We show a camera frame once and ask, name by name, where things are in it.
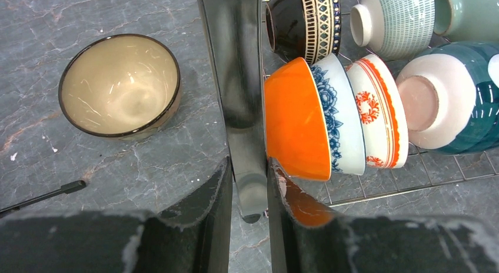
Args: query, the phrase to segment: red floral pattern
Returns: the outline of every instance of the red floral pattern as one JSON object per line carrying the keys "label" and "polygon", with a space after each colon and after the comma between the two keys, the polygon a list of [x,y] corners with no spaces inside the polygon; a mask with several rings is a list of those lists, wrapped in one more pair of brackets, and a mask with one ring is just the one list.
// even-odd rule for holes
{"label": "red floral pattern", "polygon": [[[357,96],[355,96],[355,102],[357,103],[360,120],[363,124],[369,124],[378,119],[378,116],[380,115],[380,103],[373,94],[365,91],[359,92]],[[369,106],[367,111],[362,109],[362,104],[364,103]]]}
{"label": "red floral pattern", "polygon": [[374,167],[385,167],[385,162],[383,162],[383,160],[377,158],[377,157],[366,157],[365,160],[367,162],[370,162],[372,164],[370,164],[371,166],[374,166]]}

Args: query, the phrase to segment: countertop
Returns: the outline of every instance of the countertop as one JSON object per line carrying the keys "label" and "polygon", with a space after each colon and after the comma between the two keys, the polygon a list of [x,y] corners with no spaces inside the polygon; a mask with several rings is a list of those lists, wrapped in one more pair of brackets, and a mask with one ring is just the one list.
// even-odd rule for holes
{"label": "countertop", "polygon": [[[345,38],[348,21],[343,25],[342,52],[362,57],[366,52],[354,48],[350,36]],[[0,29],[0,207],[83,179],[88,186],[82,191],[29,208],[159,212],[201,185],[228,154],[196,0],[0,0]],[[141,142],[87,135],[64,118],[58,103],[58,82],[70,59],[91,42],[122,33],[164,43],[182,76],[178,113],[163,131]],[[282,63],[265,46],[270,73]],[[403,64],[392,65],[400,69]],[[370,169],[361,178],[344,175],[300,185],[331,203],[389,191],[397,182],[410,185],[424,176],[426,167],[436,178],[459,178],[462,170],[449,160],[425,154],[410,158],[402,171]],[[456,160],[469,174],[499,169],[497,151],[488,158]],[[473,214],[499,225],[498,188],[497,178],[478,179],[337,209],[353,215]],[[242,221],[235,190],[230,257],[230,272],[270,272],[268,220]]]}

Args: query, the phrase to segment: white bowl with grid pattern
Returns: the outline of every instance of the white bowl with grid pattern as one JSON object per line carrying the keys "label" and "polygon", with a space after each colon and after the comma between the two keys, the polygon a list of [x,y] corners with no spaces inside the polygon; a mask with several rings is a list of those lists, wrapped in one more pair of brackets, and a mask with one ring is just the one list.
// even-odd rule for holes
{"label": "white bowl with grid pattern", "polygon": [[350,18],[355,43],[390,60],[427,49],[434,23],[434,0],[362,0]]}

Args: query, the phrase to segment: beige bowl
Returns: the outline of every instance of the beige bowl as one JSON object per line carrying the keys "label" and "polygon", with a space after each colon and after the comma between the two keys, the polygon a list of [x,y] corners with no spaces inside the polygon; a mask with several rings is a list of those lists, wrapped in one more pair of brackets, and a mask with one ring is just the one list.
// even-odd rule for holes
{"label": "beige bowl", "polygon": [[143,139],[178,110],[180,70],[173,53],[148,36],[109,36],[87,46],[59,83],[66,118],[91,135]]}

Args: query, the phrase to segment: teal bowl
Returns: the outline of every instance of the teal bowl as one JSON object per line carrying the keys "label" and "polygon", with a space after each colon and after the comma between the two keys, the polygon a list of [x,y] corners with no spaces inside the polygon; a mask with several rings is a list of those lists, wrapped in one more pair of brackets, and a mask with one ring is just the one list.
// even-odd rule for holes
{"label": "teal bowl", "polygon": [[441,154],[499,147],[496,74],[499,43],[454,42],[419,54],[397,78],[409,140]]}

